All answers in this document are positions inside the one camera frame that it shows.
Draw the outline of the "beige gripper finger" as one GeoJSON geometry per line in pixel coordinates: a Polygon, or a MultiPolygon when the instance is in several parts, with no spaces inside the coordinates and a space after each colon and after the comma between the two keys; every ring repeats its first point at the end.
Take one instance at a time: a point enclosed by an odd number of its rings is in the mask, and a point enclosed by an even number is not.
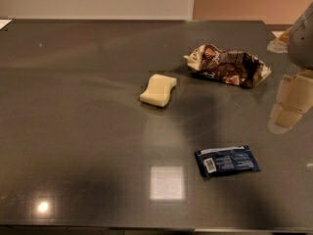
{"type": "Polygon", "coordinates": [[[287,53],[291,28],[289,27],[284,31],[274,31],[274,35],[275,39],[268,44],[267,50],[277,54],[287,53]]]}
{"type": "Polygon", "coordinates": [[[313,70],[284,75],[270,114],[268,128],[273,133],[283,134],[292,129],[312,107],[313,70]]]}

